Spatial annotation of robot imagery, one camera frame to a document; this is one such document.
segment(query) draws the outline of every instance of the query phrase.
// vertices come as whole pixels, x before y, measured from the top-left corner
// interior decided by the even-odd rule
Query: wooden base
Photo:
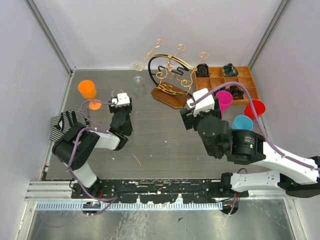
[[[173,85],[171,86],[173,91],[176,91],[176,92],[183,91],[182,89],[176,86],[173,86]],[[158,100],[159,102],[165,105],[172,107],[173,109],[183,109],[187,104],[187,99],[190,98],[189,95],[171,95],[158,88],[154,88],[151,94],[154,99]]]

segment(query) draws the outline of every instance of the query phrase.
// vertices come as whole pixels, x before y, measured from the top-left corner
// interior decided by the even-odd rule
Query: white cable tray
[[[39,201],[36,205],[38,211],[79,211],[83,210],[83,204],[88,201]],[[222,202],[217,203],[189,203],[181,201],[174,203],[113,203],[108,211],[176,211],[176,210],[222,210]],[[86,211],[99,211],[96,208],[85,208]]]

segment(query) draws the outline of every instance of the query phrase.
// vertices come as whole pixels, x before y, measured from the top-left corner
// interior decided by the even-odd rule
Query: clear glass
[[[137,75],[133,78],[133,92],[138,96],[146,94],[146,79],[143,76]]]
[[[139,72],[144,69],[144,63],[142,61],[133,61],[130,64],[132,70],[136,70],[137,76],[133,78],[133,92],[135,95],[143,96],[146,94],[146,80],[143,76],[139,75]]]

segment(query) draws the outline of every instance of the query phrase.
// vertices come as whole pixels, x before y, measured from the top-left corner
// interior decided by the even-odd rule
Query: red cup
[[[255,109],[258,117],[260,117],[262,114],[265,113],[266,105],[262,101],[260,101],[258,99],[253,99],[252,102],[253,102],[253,106],[254,106],[254,109]],[[248,105],[245,107],[244,115],[251,118],[252,120],[256,119],[254,113],[252,112],[252,108],[251,108],[250,103],[248,103]]]

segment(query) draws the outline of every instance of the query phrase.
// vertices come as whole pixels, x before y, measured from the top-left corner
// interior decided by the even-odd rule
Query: decorative metal stand
[[[153,54],[153,51],[157,48],[160,48],[164,45],[164,41],[162,39],[158,39],[156,41],[156,46],[148,52],[146,57],[143,60],[143,66],[141,66],[139,63],[136,63],[135,68],[137,71],[142,71],[145,69],[146,66],[146,60],[151,57],[151,59],[148,62],[148,72],[150,75],[151,80],[154,82],[155,87],[152,90],[151,94],[154,99],[174,108],[174,109],[182,109],[187,103],[187,99],[190,98],[192,95],[190,94],[191,86],[193,84],[193,74],[195,71],[197,71],[196,66],[191,66],[182,59],[178,58],[177,55],[183,53],[187,47],[183,44],[179,44],[176,49],[179,51],[175,55],[169,55],[169,54]],[[208,59],[209,54],[207,52],[201,52],[199,54],[199,57],[201,60],[197,63],[197,66]],[[152,73],[151,65],[152,61],[158,58],[166,58],[168,59],[165,63],[166,66],[159,65],[157,68],[156,73]],[[178,63],[179,66],[174,69],[173,65],[175,63]],[[191,70],[190,79],[181,79],[181,77],[184,75],[185,72],[189,72]],[[178,88],[177,86],[174,86],[171,83],[165,82],[167,81],[174,81],[177,80],[180,82],[180,85],[184,87],[184,90],[181,88]]]

